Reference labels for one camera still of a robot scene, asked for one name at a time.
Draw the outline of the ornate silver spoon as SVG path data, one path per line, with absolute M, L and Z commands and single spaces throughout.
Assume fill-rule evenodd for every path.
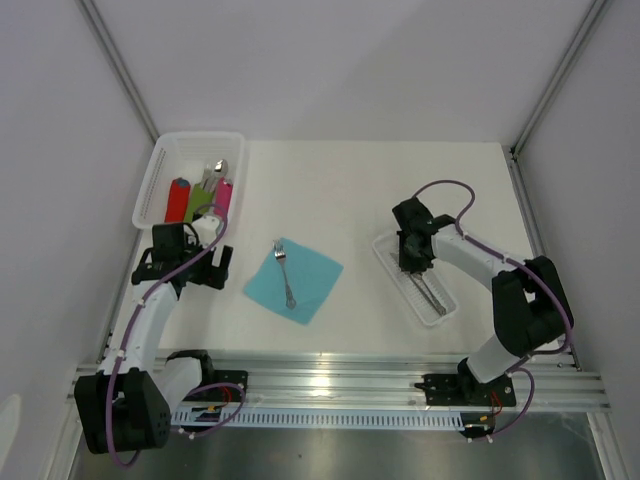
M 412 279 L 414 280 L 416 287 L 421 291 L 421 294 L 426 299 L 426 301 L 440 316 L 444 316 L 447 313 L 446 308 L 439 302 L 434 293 L 424 282 L 423 277 L 420 274 L 413 274 Z

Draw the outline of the ornate silver fork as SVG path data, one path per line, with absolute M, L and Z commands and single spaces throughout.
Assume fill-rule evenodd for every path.
M 281 239 L 276 239 L 273 242 L 273 251 L 274 251 L 274 257 L 277 263 L 279 264 L 282 275 L 283 275 L 284 289 L 285 289 L 285 296 L 286 296 L 286 307 L 290 310 L 293 310 L 296 308 L 297 302 L 295 300 L 295 297 L 288 279 L 288 274 L 286 270 L 287 254 Z

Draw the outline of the teal paper napkin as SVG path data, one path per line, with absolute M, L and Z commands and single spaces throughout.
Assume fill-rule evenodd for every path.
M 244 294 L 266 310 L 299 325 L 308 325 L 325 303 L 343 272 L 343 265 L 290 239 L 280 238 L 287 254 L 286 270 L 297 306 L 286 307 L 283 275 L 269 253 L 244 288 Z

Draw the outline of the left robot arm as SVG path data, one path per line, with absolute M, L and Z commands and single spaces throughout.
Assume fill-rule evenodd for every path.
M 118 462 L 122 452 L 161 448 L 180 403 L 189 395 L 204 400 L 215 392 L 217 376 L 203 350 L 176 352 L 160 375 L 152 370 L 183 289 L 189 284 L 224 288 L 233 249 L 224 247 L 218 262 L 213 256 L 225 232 L 224 220 L 206 217 L 193 224 L 153 226 L 152 245 L 131 276 L 132 312 L 120 343 L 95 373 L 75 383 L 74 400 L 91 453 Z

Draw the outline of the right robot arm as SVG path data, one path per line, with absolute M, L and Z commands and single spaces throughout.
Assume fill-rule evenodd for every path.
M 487 288 L 494 334 L 457 367 L 456 389 L 468 403 L 489 396 L 503 379 L 559 337 L 570 339 L 574 319 L 554 263 L 545 256 L 519 260 L 465 232 L 450 215 L 434 216 L 412 197 L 392 209 L 399 230 L 399 266 L 422 274 L 439 260 Z

